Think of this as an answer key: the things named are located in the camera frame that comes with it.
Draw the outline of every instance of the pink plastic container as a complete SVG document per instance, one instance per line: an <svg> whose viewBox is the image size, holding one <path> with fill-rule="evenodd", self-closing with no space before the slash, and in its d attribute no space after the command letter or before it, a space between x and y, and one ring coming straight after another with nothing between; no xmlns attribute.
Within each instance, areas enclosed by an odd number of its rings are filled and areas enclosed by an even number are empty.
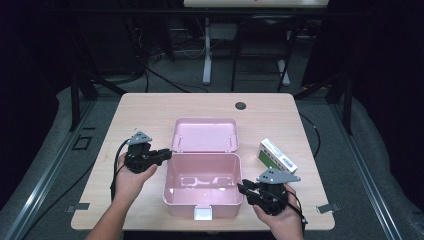
<svg viewBox="0 0 424 240"><path fill-rule="evenodd" d="M237 216L244 196L236 122L182 118L175 123L164 202L174 216L211 220Z"/></svg>

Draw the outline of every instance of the gray floor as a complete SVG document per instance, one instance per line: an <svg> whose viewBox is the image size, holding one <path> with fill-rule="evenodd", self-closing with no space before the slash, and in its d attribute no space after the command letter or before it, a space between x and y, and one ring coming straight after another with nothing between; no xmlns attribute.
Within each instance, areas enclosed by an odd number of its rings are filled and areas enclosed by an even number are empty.
<svg viewBox="0 0 424 240"><path fill-rule="evenodd" d="M290 87L285 87L282 92L296 94L302 90L300 84L302 74L313 43L301 40L295 50L293 61L289 67L289 76L292 81ZM203 56L188 58L183 53L177 53L175 62L163 57L157 63L151 63L150 68L167 77L171 81L196 86L182 88L192 92L229 92L231 61L225 56L228 52L228 43L221 42L214 48L212 83L204 86ZM120 85L129 92L144 92L146 78ZM249 81L237 82L236 92L275 92L276 81ZM52 185L46 189L47 195L42 199L42 204L36 205L35 217L37 219L47 207L58 199L96 159L103 138L112 120L119 102L119 98L104 87L98 86L101 96L94 103L86 103L83 109L87 111L86 117L74 135L68 132L71 124L70 91L65 89L58 94L60 109L54 125L47 136L43 147L34 159L27 175L22 180L14 195L2 209L0 215L0 238L12 236L20 238L28 229L28 224L19 225L20 219L25 219L23 209L29 201L31 193L42 179L46 169L52 161L63 154L63 164L58 167L57 176L53 177ZM150 75L149 92L179 92L174 87L158 77ZM368 118L362 105L354 101L352 110L353 137L347 137L339 126L339 106L329 106L322 96L326 90L320 90L314 96L298 100L299 112L308 117L319 132L321 146L316 156L316 164L321 175L325 191L330 203L338 203L341 210L334 213L336 226L330 231L306 231L306 239L424 239L423 214L404 197L399 185L389 172L389 159L377 130ZM303 124L311 150L318 148L318 136L314 127L304 118ZM75 136L90 136L92 140L87 150L63 149L62 146L75 143ZM361 178L357 164L357 156L352 151L353 140L368 167L372 180L383 199L384 207L390 213L394 226L399 233L390 236L384 224L382 225L378 208L374 205L372 194L367 190L367 183ZM66 212L69 206L79 202L82 190L87 181L88 174L77 183L72 190L64 195L41 220L31 229L26 239L83 239L85 231L73 230L70 226L72 213Z"/></svg>

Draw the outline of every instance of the pink box lid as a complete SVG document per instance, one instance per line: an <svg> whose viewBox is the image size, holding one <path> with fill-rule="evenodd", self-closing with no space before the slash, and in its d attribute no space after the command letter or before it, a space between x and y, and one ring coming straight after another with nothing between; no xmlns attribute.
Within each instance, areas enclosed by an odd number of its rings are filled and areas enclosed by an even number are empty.
<svg viewBox="0 0 424 240"><path fill-rule="evenodd" d="M180 118L175 122L174 152L235 152L238 147L232 118Z"/></svg>

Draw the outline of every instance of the small carton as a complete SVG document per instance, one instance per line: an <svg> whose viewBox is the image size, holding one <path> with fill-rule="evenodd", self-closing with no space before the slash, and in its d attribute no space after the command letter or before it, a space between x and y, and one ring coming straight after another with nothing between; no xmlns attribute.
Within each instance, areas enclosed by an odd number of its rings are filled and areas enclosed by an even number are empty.
<svg viewBox="0 0 424 240"><path fill-rule="evenodd" d="M294 164L277 146L268 138L259 145L258 158L267 166L294 174L297 170Z"/></svg>

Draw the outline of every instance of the light wood surface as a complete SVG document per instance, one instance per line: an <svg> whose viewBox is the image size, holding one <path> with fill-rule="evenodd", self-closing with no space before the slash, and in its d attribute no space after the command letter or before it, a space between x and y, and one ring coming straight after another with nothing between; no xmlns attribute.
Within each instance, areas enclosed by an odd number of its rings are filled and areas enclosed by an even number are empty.
<svg viewBox="0 0 424 240"><path fill-rule="evenodd" d="M184 0L194 8L326 8L328 0Z"/></svg>
<svg viewBox="0 0 424 240"><path fill-rule="evenodd" d="M244 102L244 110L235 108ZM237 122L242 177L254 181L265 165L257 158L259 143L269 138L299 167L300 182L291 183L303 207L308 230L334 227L332 214L320 214L316 207L328 203L309 147L297 107L289 94L252 93L142 93L125 94L116 110L77 210L74 229L92 229L110 204L113 162L121 143L143 131L153 138L151 149L171 148L175 121L185 117L228 117ZM268 230L257 219L246 199L236 218L195 221L174 217L163 201L167 163L164 162L144 185L132 205L124 229L160 231L255 231Z"/></svg>

